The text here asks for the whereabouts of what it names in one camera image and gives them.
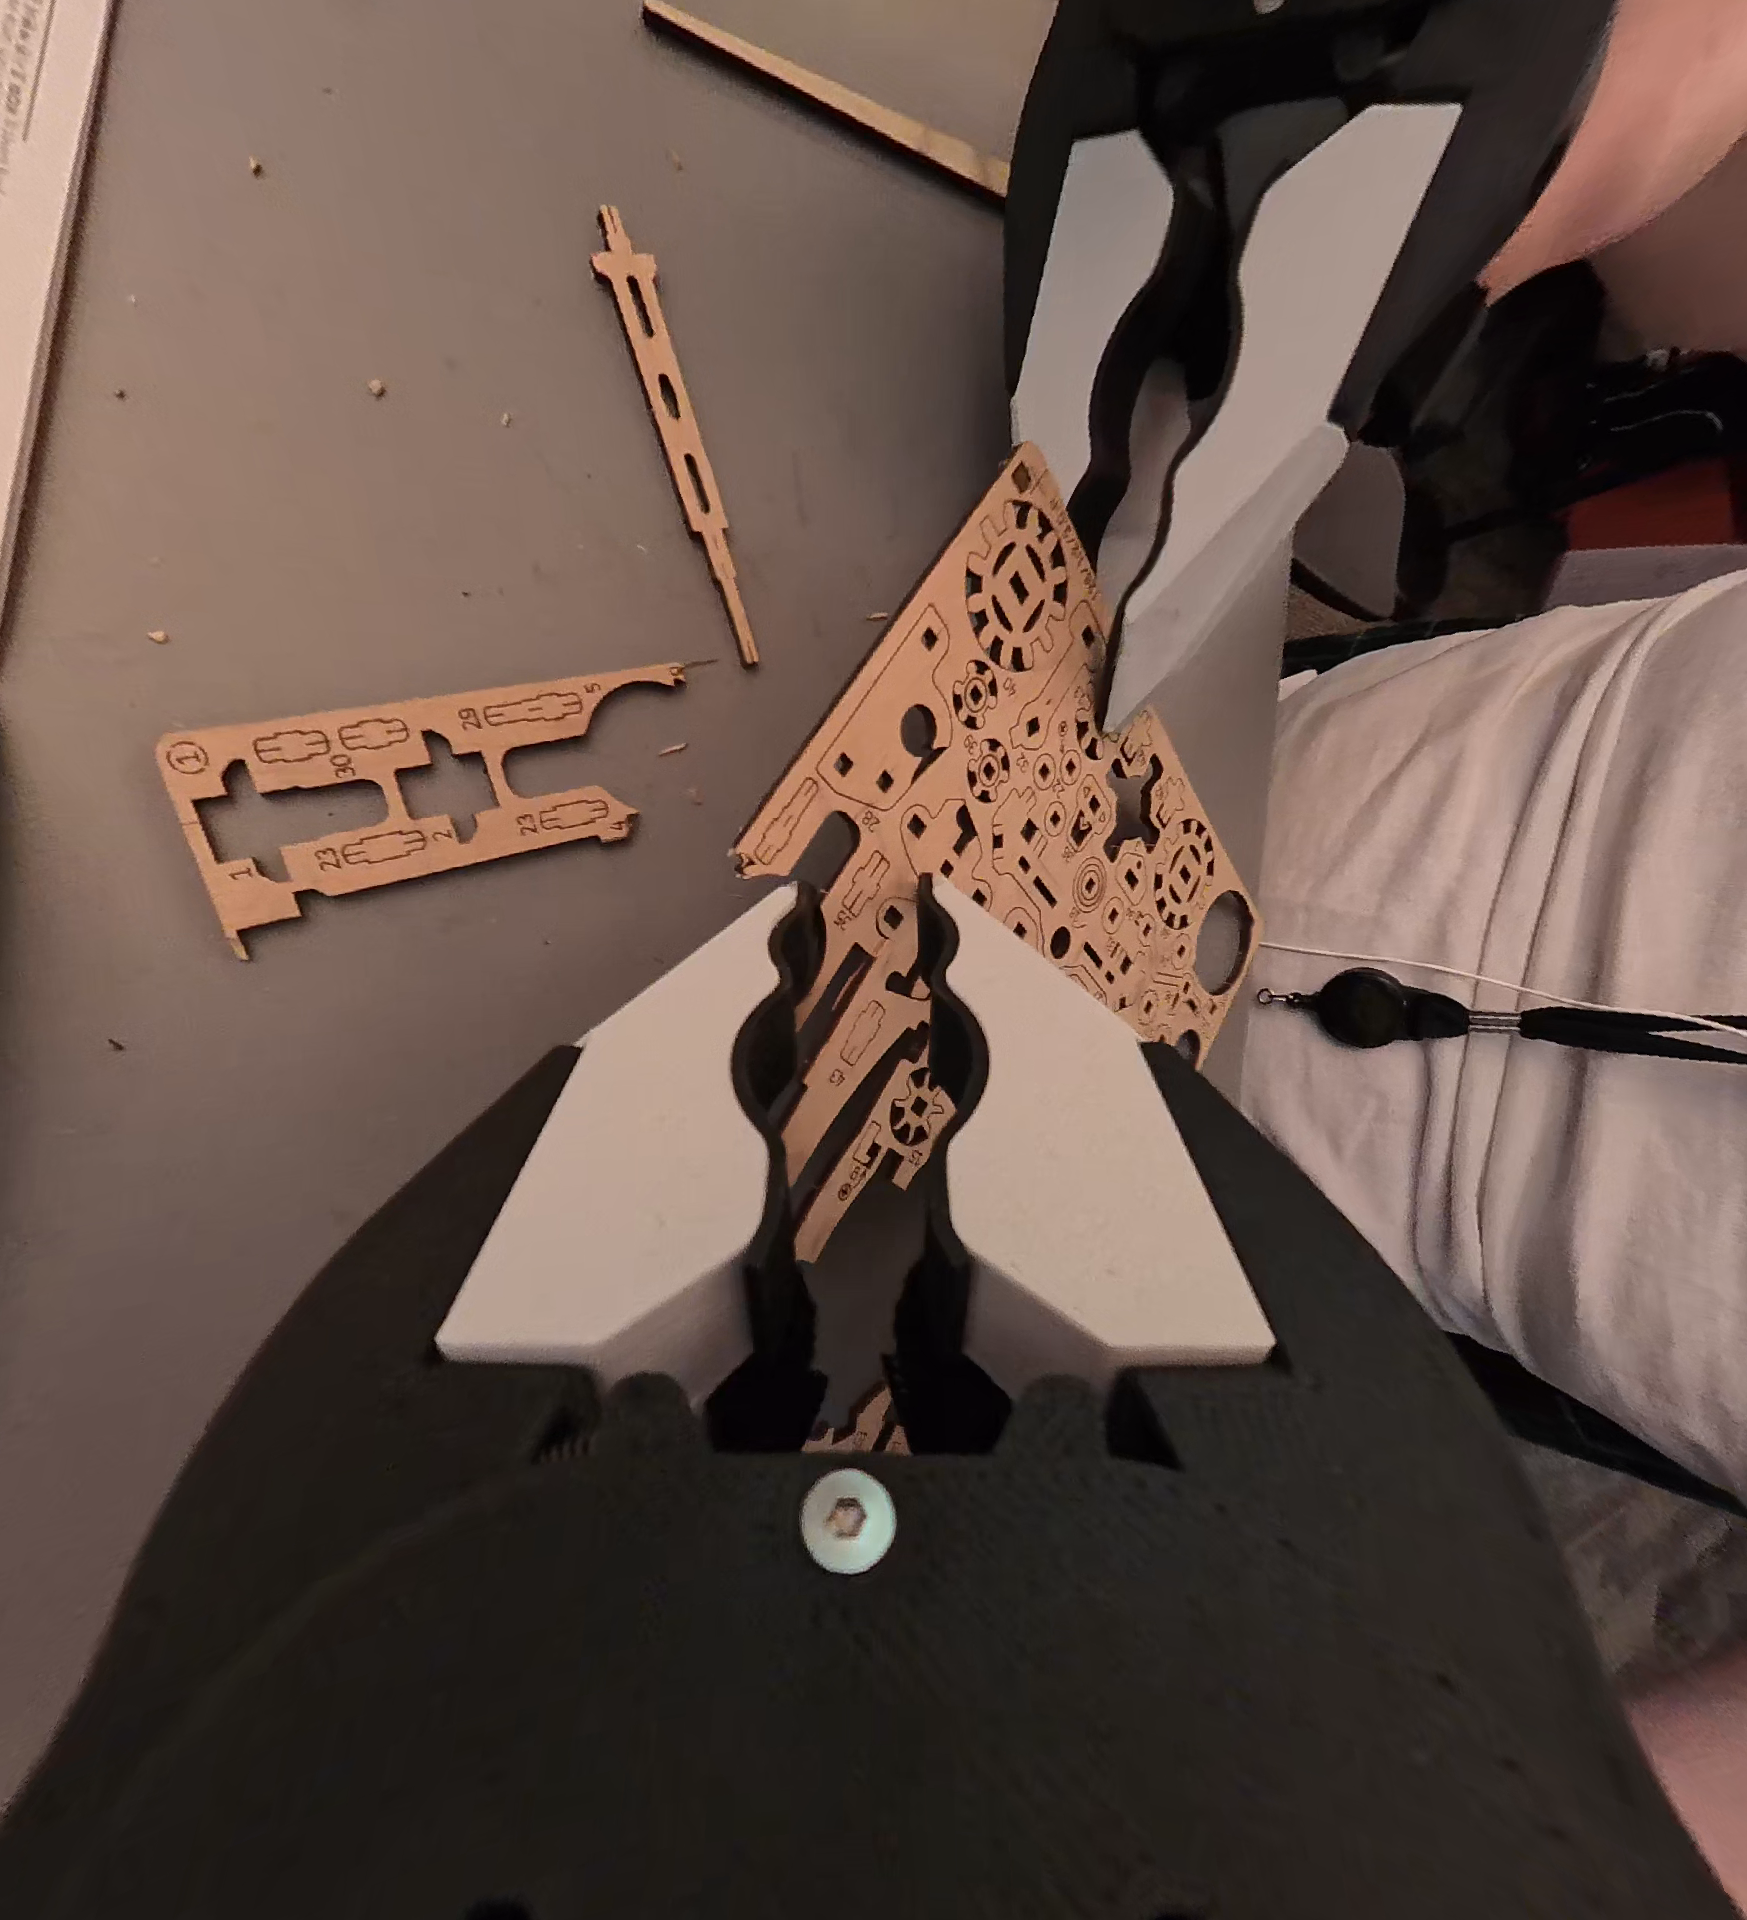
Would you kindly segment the slim slotted wooden strip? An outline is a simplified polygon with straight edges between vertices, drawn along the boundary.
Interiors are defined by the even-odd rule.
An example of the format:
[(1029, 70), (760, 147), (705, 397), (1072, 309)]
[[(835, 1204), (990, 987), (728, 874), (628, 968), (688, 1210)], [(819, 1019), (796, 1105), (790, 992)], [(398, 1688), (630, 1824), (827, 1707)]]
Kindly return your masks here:
[(621, 312), (655, 431), (669, 461), (680, 512), (705, 552), (740, 661), (747, 667), (758, 667), (762, 665), (762, 652), (740, 598), (728, 542), (728, 519), (669, 332), (659, 263), (632, 243), (619, 207), (603, 203), (599, 207), (599, 227), (603, 248), (591, 255), (591, 265), (611, 287)]

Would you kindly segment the small wooden numbered parts frame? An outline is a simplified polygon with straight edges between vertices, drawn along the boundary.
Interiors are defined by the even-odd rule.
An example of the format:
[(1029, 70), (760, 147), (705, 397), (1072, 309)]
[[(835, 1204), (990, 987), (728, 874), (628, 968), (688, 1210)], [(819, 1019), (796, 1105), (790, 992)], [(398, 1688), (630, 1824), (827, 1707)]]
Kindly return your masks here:
[[(156, 747), (166, 792), (213, 901), (213, 917), (238, 957), (244, 933), (302, 915), (302, 896), (341, 899), (391, 884), (478, 868), (525, 852), (627, 838), (637, 811), (605, 787), (549, 795), (517, 792), (503, 771), (514, 750), (585, 737), (599, 706), (630, 687), (676, 689), (687, 661), (656, 661), (572, 677), (536, 677), (423, 698), (369, 702), (242, 726), (167, 732)], [(429, 738), (455, 756), (476, 756), (495, 801), (461, 834), (448, 812), (413, 812), (398, 776), (429, 763)], [(246, 768), (262, 795), (370, 785), (384, 818), (284, 846), (284, 876), (256, 859), (213, 852), (199, 806), (225, 796), (225, 775)]]

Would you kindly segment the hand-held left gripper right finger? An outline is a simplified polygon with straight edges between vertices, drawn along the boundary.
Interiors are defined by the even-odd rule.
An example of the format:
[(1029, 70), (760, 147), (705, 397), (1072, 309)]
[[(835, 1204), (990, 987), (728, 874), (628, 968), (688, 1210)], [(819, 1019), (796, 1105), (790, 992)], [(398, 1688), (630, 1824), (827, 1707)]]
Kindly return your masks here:
[(1147, 1047), (952, 884), (920, 881), (919, 922), (955, 1116), (893, 1315), (898, 1408), (1267, 1366), (1269, 1314)]

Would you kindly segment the white t-shirt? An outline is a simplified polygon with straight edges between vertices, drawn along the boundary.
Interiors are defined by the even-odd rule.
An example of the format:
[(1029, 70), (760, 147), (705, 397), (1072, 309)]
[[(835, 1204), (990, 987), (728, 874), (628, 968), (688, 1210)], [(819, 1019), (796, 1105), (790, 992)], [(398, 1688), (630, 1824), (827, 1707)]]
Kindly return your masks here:
[[(1257, 981), (1747, 1016), (1747, 571), (1396, 645), (1280, 706)], [(1250, 1014), (1245, 1113), (1447, 1330), (1747, 1508), (1747, 1068)]]

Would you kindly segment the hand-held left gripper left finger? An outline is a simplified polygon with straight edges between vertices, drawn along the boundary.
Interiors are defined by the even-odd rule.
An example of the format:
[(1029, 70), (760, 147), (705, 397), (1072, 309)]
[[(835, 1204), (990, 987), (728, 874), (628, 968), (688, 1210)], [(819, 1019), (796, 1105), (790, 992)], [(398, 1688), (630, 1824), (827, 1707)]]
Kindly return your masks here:
[(783, 1116), (824, 955), (786, 884), (578, 1044), (435, 1334), (458, 1363), (549, 1363), (705, 1402), (763, 1356), (760, 1282), (792, 1262)]

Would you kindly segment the large wooden model parts sheet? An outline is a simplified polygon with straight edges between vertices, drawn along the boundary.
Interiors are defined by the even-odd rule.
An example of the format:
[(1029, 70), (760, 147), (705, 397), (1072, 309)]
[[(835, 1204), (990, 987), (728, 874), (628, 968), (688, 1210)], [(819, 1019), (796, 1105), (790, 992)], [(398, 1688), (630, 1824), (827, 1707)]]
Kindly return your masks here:
[[(1154, 1071), (1151, 1044), (1187, 1066), (1221, 1028), (1259, 919), (1160, 720), (1102, 732), (1104, 626), (1061, 489), (1021, 445), (735, 847), (744, 877), (788, 877), (827, 823), (854, 833), (819, 901), (783, 1123), (802, 1259), (862, 1192), (934, 1169), (955, 1116), (930, 1065), (920, 881), (952, 884), (1098, 996)], [(1223, 899), (1241, 959), (1207, 985), (1200, 933)], [(912, 1452), (988, 1451), (1005, 1427), (1008, 1408), (898, 1408), (893, 1347), (886, 1377)]]

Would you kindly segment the person's right forearm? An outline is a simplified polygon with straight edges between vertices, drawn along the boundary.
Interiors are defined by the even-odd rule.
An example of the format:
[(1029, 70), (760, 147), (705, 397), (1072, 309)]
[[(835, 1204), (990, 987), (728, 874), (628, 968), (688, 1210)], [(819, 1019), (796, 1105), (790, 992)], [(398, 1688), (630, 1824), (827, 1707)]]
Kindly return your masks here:
[(1747, 359), (1747, 2), (1616, 4), (1586, 115), (1482, 287), (1571, 262), (1648, 348)]

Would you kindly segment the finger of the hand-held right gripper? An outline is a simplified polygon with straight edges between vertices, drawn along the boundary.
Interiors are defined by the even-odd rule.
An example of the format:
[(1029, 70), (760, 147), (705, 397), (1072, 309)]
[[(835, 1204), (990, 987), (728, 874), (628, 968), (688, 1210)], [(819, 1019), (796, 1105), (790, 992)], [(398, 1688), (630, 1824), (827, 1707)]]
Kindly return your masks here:
[(1110, 606), (1158, 545), (1170, 469), (1194, 431), (1164, 340), (1171, 236), (1174, 185), (1140, 133), (1078, 143), (1010, 390), (1014, 437), (1043, 450)]
[(1126, 593), (1110, 724), (1195, 655), (1341, 466), (1330, 408), (1459, 120), (1461, 105), (1365, 108), (1259, 203), (1239, 269), (1241, 348), (1174, 466), (1164, 542)]

